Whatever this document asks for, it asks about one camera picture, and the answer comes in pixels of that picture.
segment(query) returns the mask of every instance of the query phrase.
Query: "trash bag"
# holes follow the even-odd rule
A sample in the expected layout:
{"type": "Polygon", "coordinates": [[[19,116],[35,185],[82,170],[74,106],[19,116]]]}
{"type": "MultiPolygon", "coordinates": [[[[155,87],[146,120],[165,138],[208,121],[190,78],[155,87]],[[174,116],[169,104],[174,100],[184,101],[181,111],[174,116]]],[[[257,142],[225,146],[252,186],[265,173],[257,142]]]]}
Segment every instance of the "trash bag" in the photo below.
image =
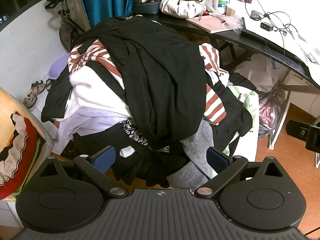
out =
{"type": "Polygon", "coordinates": [[[269,135],[279,122],[285,102],[284,90],[278,83],[269,92],[260,92],[259,95],[259,138],[269,135]]]}

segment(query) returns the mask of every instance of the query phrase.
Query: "white pouch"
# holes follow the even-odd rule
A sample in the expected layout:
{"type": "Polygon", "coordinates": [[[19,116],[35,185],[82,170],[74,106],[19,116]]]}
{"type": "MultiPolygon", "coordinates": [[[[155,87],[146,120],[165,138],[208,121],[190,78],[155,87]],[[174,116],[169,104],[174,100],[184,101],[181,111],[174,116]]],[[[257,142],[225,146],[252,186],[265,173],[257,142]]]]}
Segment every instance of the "white pouch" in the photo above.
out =
{"type": "Polygon", "coordinates": [[[191,19],[205,11],[204,0],[162,0],[160,10],[167,15],[191,19]]]}

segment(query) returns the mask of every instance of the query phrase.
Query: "white tile floor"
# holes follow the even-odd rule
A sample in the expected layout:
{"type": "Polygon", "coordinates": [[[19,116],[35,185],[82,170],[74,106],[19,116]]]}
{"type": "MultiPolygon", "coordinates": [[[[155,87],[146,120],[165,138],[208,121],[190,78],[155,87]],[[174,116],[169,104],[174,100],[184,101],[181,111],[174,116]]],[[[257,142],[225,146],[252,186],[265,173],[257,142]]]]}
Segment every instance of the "white tile floor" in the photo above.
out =
{"type": "MultiPolygon", "coordinates": [[[[48,74],[42,78],[43,82],[48,79],[48,74]]],[[[38,95],[37,102],[35,106],[30,109],[30,112],[41,122],[41,111],[44,107],[45,99],[47,97],[47,90],[43,91],[38,95]]],[[[60,155],[63,149],[66,147],[68,140],[59,138],[58,128],[55,127],[51,122],[41,122],[43,127],[49,132],[53,140],[55,141],[52,152],[60,155]]]]}

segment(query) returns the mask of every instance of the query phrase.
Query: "wooden floor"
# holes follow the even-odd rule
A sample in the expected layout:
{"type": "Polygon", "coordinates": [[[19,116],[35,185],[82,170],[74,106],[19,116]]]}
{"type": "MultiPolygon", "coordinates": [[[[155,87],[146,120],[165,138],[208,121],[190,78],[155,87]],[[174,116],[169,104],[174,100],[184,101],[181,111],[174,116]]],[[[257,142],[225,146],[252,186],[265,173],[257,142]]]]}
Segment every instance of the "wooden floor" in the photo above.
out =
{"type": "MultiPolygon", "coordinates": [[[[285,125],[290,119],[310,124],[315,120],[313,116],[291,104],[274,150],[268,150],[267,137],[259,139],[256,161],[262,161],[265,156],[276,157],[303,193],[307,201],[307,210],[299,229],[305,234],[320,227],[320,169],[313,168],[314,153],[308,151],[302,141],[286,134],[285,125]]],[[[106,175],[114,178],[111,169],[107,171],[106,175]]],[[[146,188],[144,181],[137,178],[131,186],[124,184],[122,181],[120,184],[129,191],[134,188],[146,188]]],[[[308,237],[320,237],[320,230],[308,235],[308,237]]]]}

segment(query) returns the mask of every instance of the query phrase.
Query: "slipper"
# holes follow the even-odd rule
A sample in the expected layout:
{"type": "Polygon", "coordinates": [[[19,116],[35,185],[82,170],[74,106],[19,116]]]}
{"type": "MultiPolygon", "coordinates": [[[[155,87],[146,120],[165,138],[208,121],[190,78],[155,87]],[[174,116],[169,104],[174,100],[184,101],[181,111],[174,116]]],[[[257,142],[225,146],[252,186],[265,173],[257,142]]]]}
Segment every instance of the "slipper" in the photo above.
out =
{"type": "Polygon", "coordinates": [[[23,105],[29,109],[36,104],[37,99],[38,99],[37,96],[35,96],[34,94],[31,94],[30,97],[24,98],[23,105]]]}
{"type": "Polygon", "coordinates": [[[53,83],[53,79],[48,78],[47,81],[45,82],[45,88],[49,91],[51,85],[53,83]]]}
{"type": "Polygon", "coordinates": [[[38,80],[31,84],[31,88],[27,93],[27,96],[30,97],[31,94],[34,94],[35,96],[39,95],[41,92],[45,90],[45,84],[42,80],[38,80]]]}

